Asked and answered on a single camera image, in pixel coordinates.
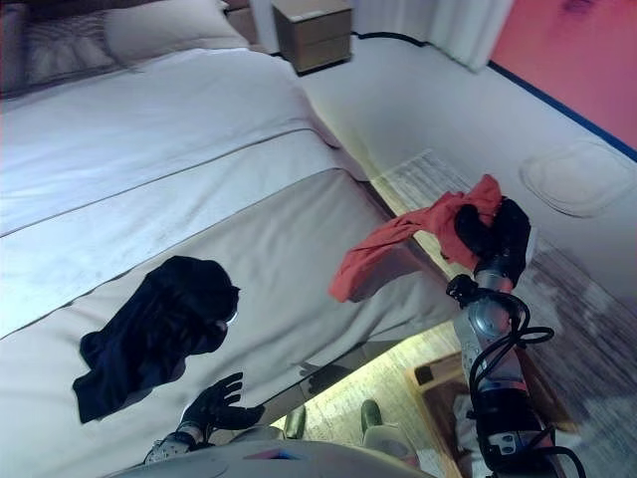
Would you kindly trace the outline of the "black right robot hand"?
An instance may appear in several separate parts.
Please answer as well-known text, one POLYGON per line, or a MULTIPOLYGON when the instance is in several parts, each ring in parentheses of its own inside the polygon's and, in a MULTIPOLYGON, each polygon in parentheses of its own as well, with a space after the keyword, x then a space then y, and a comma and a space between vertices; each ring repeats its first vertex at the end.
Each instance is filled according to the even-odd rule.
POLYGON ((478 258, 475 275, 492 270, 508 279, 513 288, 517 285, 527 265, 531 224, 515 201, 502 199, 491 226, 481 221, 476 206, 463 205, 454 227, 458 238, 478 258))

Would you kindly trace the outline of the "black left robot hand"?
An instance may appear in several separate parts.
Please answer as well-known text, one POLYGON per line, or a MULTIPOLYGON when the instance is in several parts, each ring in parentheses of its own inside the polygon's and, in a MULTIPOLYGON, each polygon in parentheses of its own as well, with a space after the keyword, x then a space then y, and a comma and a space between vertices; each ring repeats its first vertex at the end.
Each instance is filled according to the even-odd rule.
POLYGON ((265 406, 237 405, 243 376, 236 372, 205 388, 185 408, 177 431, 190 433, 196 442, 203 442, 217 430, 243 430, 256 425, 265 413, 265 406))

